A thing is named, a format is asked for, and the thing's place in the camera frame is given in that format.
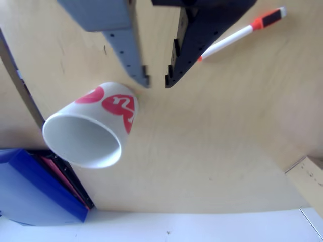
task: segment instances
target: whiteboard marker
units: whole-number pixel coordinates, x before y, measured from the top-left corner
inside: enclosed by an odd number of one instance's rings
[[[256,30],[264,29],[269,25],[279,21],[285,16],[286,16],[286,8],[280,7],[265,14],[260,18],[257,18],[252,24],[248,25],[247,27],[244,27],[243,29],[239,30],[238,32],[235,32],[234,34],[219,41],[218,43],[211,45],[198,60],[199,61],[204,60],[205,58],[227,47],[228,45],[236,42],[237,40],[242,39],[243,37],[251,34]]]

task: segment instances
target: wooden table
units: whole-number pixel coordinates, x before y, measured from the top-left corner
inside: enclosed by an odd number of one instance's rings
[[[151,89],[54,0],[1,0],[0,25],[44,118],[105,81],[140,93],[122,159],[107,169],[74,167],[98,208],[256,212],[308,206],[283,171],[323,155],[323,2],[258,0],[223,37],[280,6],[284,20],[196,63],[171,89],[164,74],[179,9],[137,3]]]
[[[0,149],[46,148],[40,129],[43,120],[37,110],[27,108],[31,102],[4,43],[0,41]]]

